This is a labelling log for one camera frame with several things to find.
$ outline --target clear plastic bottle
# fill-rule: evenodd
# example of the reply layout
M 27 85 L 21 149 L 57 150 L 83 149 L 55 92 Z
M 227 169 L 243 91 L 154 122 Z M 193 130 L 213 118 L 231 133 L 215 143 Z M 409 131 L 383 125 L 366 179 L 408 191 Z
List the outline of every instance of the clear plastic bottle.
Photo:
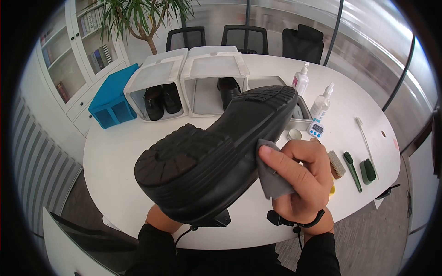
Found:
M 325 113 L 330 108 L 330 95 L 333 92 L 333 86 L 335 84 L 331 83 L 327 88 L 325 89 L 324 94 L 319 95 L 316 97 L 315 102 L 313 103 L 312 107 L 310 108 L 310 114 L 313 117 L 313 122 L 321 122 L 321 120 L 324 118 Z
M 304 67 L 301 69 L 301 72 L 296 72 L 293 78 L 292 87 L 298 91 L 299 96 L 304 94 L 309 83 L 309 77 L 307 77 L 307 66 L 309 65 L 310 63 L 304 62 Z

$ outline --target black shoe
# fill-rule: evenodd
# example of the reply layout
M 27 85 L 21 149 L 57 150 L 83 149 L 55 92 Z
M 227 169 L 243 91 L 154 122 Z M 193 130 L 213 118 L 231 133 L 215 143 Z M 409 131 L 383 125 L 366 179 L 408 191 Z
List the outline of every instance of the black shoe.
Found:
M 160 85 L 149 87 L 144 94 L 146 112 L 152 121 L 161 119 L 164 115 L 162 89 Z
M 183 107 L 175 83 L 163 85 L 163 103 L 169 114 L 177 113 Z
M 217 87 L 221 94 L 224 110 L 230 104 L 232 98 L 241 93 L 240 86 L 234 78 L 218 78 Z
M 296 90 L 287 86 L 241 93 L 207 130 L 186 124 L 144 151 L 135 179 L 169 218 L 226 226 L 227 207 L 258 178 L 258 138 L 276 142 L 296 102 Z

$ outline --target white bookshelf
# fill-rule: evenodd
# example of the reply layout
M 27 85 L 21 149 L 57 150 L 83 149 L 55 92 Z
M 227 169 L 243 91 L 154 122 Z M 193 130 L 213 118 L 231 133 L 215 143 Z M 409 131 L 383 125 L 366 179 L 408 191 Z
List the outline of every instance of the white bookshelf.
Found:
M 91 3 L 91 0 L 67 0 L 48 21 L 35 47 L 49 90 L 82 133 L 86 126 L 77 125 L 74 121 L 88 112 L 86 107 L 106 77 L 130 64 L 123 43 L 114 31 L 112 38 L 104 32 L 101 39 L 99 18 L 104 1 L 98 0 L 93 6 L 90 6 Z M 85 16 L 87 18 L 92 13 L 98 18 L 94 20 L 93 29 L 85 32 Z M 103 57 L 106 60 L 102 59 L 104 45 L 110 54 L 110 62 L 107 53 Z

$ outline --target wrist strap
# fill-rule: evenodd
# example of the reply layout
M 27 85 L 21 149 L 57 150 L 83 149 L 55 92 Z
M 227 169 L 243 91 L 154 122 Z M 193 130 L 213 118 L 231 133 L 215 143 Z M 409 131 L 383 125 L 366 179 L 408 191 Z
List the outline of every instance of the wrist strap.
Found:
M 322 218 L 322 215 L 325 213 L 324 209 L 321 209 L 318 214 L 316 215 L 316 218 L 310 222 L 310 223 L 306 223 L 306 224 L 302 224 L 302 223 L 297 223 L 295 222 L 298 226 L 301 226 L 302 228 L 310 228 L 312 226 L 315 226 Z

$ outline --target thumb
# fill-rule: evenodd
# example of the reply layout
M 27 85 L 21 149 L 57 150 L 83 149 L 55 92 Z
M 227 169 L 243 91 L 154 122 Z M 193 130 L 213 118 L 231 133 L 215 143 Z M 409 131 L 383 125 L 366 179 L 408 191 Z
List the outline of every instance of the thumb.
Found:
M 268 146 L 261 146 L 258 155 L 264 163 L 287 180 L 300 197 L 311 196 L 312 184 L 318 182 L 307 168 Z

